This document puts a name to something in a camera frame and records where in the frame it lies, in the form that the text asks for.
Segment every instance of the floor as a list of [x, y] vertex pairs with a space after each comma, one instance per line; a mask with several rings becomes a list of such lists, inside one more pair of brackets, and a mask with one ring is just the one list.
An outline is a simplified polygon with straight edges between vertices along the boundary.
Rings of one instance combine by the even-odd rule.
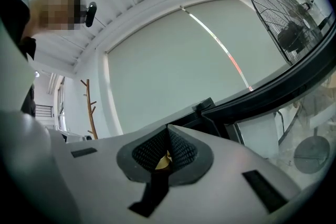
[[[322, 114], [321, 112], [329, 107], [330, 104], [333, 104], [333, 102], [334, 100], [325, 94], [323, 87], [317, 88], [314, 92], [302, 99], [300, 106], [303, 109], [299, 110], [292, 129], [279, 145], [278, 157], [269, 159], [271, 163], [278, 166], [290, 176], [301, 189], [321, 180], [335, 156], [336, 126], [333, 126], [332, 119], [326, 119], [318, 127], [309, 127], [310, 119], [317, 114]], [[303, 162], [305, 168], [308, 169], [312, 168], [314, 170], [316, 167], [321, 168], [314, 173], [312, 173], [312, 171], [307, 173], [307, 170], [302, 172], [302, 166], [298, 163], [298, 151], [296, 151], [296, 149], [303, 140], [313, 136], [318, 136], [319, 140], [324, 140], [320, 138], [324, 137], [328, 141], [327, 143], [326, 140], [324, 140], [324, 145], [327, 145], [330, 151], [328, 154], [328, 150], [323, 148], [315, 152], [314, 155], [313, 152], [314, 148], [316, 149], [316, 145], [311, 144], [310, 147], [306, 147], [304, 157], [299, 161]]]

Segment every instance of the wooden coat rack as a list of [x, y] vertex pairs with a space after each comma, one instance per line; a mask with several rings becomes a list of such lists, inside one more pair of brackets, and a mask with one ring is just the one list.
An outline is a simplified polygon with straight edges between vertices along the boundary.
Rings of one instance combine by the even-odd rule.
[[86, 94], [84, 94], [84, 96], [86, 96], [86, 99], [87, 99], [87, 102], [88, 102], [89, 119], [90, 119], [90, 125], [91, 125], [91, 129], [92, 129], [92, 131], [88, 130], [88, 132], [89, 132], [90, 134], [93, 134], [93, 138], [94, 138], [94, 139], [98, 139], [98, 137], [97, 137], [97, 133], [96, 133], [96, 128], [95, 128], [95, 125], [94, 125], [95, 123], [93, 122], [93, 117], [92, 117], [92, 115], [93, 115], [93, 113], [94, 113], [94, 110], [96, 109], [96, 106], [94, 106], [93, 109], [91, 109], [91, 106], [92, 106], [93, 104], [95, 104], [96, 101], [91, 103], [91, 100], [90, 100], [90, 80], [87, 79], [87, 80], [86, 80], [86, 83], [85, 83], [84, 81], [82, 81], [82, 80], [80, 80], [80, 81], [81, 81], [81, 82], [85, 85], [85, 87], [86, 87]]

